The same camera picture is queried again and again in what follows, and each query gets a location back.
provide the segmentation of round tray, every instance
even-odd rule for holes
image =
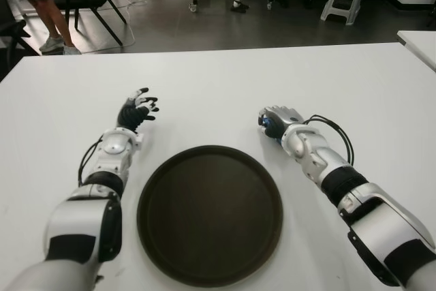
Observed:
[[[137,219],[142,245],[161,271],[184,284],[217,287],[246,278],[269,259],[283,208],[257,161],[236,149],[204,146],[156,170]]]

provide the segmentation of black cable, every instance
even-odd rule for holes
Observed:
[[[98,139],[97,142],[93,143],[87,150],[86,153],[84,153],[83,157],[82,157],[82,161],[80,162],[80,166],[79,166],[79,171],[78,171],[78,185],[79,187],[81,187],[83,185],[82,182],[82,173],[83,173],[83,169],[84,167],[87,165],[87,163],[89,162],[90,158],[93,156],[95,150],[97,149],[98,144],[102,141],[102,137],[103,135],[101,135]]]
[[[354,165],[354,149],[351,140],[348,138],[348,135],[345,133],[345,131],[337,125],[334,121],[331,121],[330,119],[327,119],[326,117],[323,117],[321,115],[315,114],[310,119],[303,122],[303,124],[309,124],[310,122],[322,122],[324,124],[327,124],[331,128],[333,128],[342,138],[342,140],[345,143],[345,147],[347,149],[347,161],[350,165]]]

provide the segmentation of robot forearm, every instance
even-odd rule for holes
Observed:
[[[336,206],[350,227],[349,240],[381,282],[406,290],[436,290],[435,243],[415,216],[356,172],[295,110],[267,107],[259,124]]]
[[[95,287],[103,262],[121,250],[121,196],[133,154],[142,135],[135,133],[144,120],[153,120],[157,98],[136,91],[122,107],[117,127],[96,142],[97,160],[90,175],[53,212],[44,236],[45,261],[23,271],[6,291],[87,291]]]

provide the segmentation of floor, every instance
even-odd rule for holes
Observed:
[[[313,9],[302,0],[290,0],[283,9],[273,3],[268,11],[266,0],[245,0],[251,8],[246,14],[229,11],[232,0],[199,0],[198,11],[191,13],[191,0],[145,0],[127,7],[129,1],[113,0],[129,18],[124,25],[107,5],[102,17],[123,41],[119,48],[92,12],[82,11],[79,30],[70,29],[74,43],[82,52],[166,52],[221,50],[395,42],[398,30],[425,29],[426,12],[402,12],[386,1],[368,0],[362,4],[354,26],[346,27],[341,18],[320,20],[325,1],[316,1]],[[35,15],[27,16],[29,43],[38,49],[47,31]]]

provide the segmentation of white table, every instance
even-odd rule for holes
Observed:
[[[405,47],[436,71],[436,31],[398,31]]]
[[[362,263],[346,225],[299,165],[259,132],[258,110],[274,104],[336,121],[353,142],[356,169],[436,236],[436,74],[399,43],[29,57],[0,83],[0,289],[43,259],[45,223],[76,187],[84,151],[140,87],[159,97],[161,111],[139,129],[146,140],[123,196],[123,249],[104,265],[97,290],[197,290],[167,278],[144,254],[136,207],[160,164],[202,144],[254,157],[283,200],[276,254],[226,291],[394,290]],[[320,128],[345,155],[335,132]]]

